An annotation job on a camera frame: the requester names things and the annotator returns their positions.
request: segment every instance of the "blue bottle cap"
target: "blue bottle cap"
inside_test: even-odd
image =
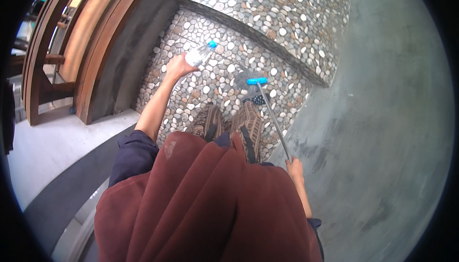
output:
[[[209,43],[207,43],[207,46],[209,46],[213,50],[217,47],[217,43],[215,43],[215,41],[212,40]]]

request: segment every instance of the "hand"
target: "hand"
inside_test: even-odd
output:
[[[303,178],[303,163],[296,156],[291,156],[291,158],[292,163],[289,160],[285,161],[288,174],[293,180]]]
[[[166,66],[166,77],[178,81],[181,77],[193,71],[198,71],[198,67],[192,67],[185,61],[185,53],[174,56]]]

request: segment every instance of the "metal mop handle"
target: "metal mop handle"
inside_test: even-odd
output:
[[[268,107],[269,114],[270,114],[271,117],[273,118],[274,126],[276,127],[277,133],[278,133],[278,135],[279,135],[280,142],[282,143],[282,146],[284,147],[285,154],[287,155],[287,158],[288,158],[288,160],[290,161],[290,163],[293,163],[293,161],[292,161],[292,159],[291,159],[290,151],[288,150],[287,144],[286,144],[285,141],[284,141],[284,136],[282,135],[282,132],[280,131],[280,127],[279,127],[279,125],[278,125],[278,123],[277,123],[276,117],[274,116],[274,112],[273,112],[273,110],[271,109],[271,105],[269,104],[269,100],[268,100],[268,98],[266,97],[266,95],[263,93],[263,89],[261,88],[260,82],[257,82],[257,86],[258,86],[258,88],[260,89],[261,95],[263,96],[263,99],[264,99],[264,102],[266,103],[266,106]]]

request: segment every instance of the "black strap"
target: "black strap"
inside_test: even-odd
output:
[[[248,154],[248,157],[249,157],[249,163],[256,163],[257,160],[255,159],[255,151],[253,150],[253,142],[250,139],[249,132],[247,131],[247,128],[245,126],[242,126],[240,128],[240,131],[242,132],[242,135],[244,136],[244,139],[246,139],[247,154]]]
[[[211,123],[209,129],[207,130],[206,136],[204,137],[204,140],[210,143],[212,141],[212,137],[216,130],[217,130],[217,125],[214,123]]]

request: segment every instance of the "gray concrete floor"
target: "gray concrete floor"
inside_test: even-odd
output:
[[[335,81],[286,135],[325,259],[404,260],[437,207],[453,135],[449,67],[423,1],[352,0]],[[285,165],[281,145],[270,161]]]

